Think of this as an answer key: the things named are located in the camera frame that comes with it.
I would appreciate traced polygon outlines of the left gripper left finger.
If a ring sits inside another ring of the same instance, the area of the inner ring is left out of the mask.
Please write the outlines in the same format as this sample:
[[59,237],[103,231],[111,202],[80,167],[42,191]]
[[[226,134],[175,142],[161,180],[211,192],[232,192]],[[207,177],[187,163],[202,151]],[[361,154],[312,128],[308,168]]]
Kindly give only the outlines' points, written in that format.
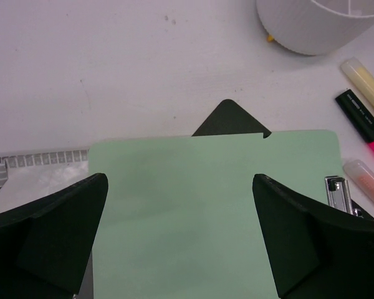
[[107,193],[96,173],[0,213],[0,298],[78,295]]

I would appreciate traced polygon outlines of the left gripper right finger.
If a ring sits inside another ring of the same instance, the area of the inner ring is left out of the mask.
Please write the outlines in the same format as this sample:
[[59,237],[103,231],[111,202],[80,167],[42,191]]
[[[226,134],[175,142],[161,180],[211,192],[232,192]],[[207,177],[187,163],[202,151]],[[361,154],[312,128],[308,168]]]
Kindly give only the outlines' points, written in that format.
[[279,298],[374,298],[374,221],[265,174],[252,192]]

